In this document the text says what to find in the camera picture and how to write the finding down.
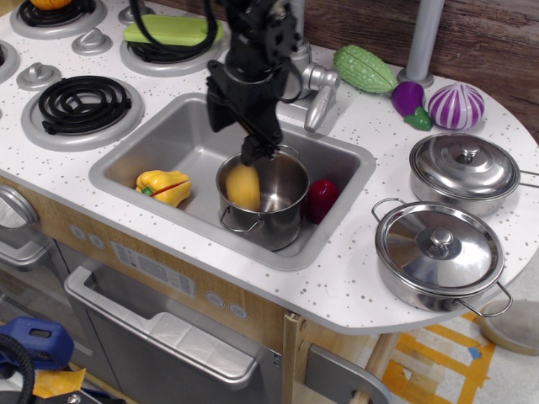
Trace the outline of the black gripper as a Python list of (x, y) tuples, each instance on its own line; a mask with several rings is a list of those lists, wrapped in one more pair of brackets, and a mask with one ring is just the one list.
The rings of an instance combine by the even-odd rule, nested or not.
[(210, 127), (221, 131), (243, 125), (241, 163), (251, 167), (272, 159), (279, 151), (282, 133), (276, 104), (283, 94), (283, 55), (267, 45), (231, 40), (224, 62), (208, 63), (207, 112)]

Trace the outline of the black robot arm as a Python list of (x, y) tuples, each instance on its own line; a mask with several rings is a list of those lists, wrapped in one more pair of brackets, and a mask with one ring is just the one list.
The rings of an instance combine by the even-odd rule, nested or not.
[(302, 74), (291, 60), (301, 36), (289, 1), (223, 4), (230, 49), (224, 62), (208, 63), (207, 110), (215, 132), (235, 123), (247, 132), (241, 161), (251, 166), (279, 151), (276, 105), (290, 104), (302, 93)]

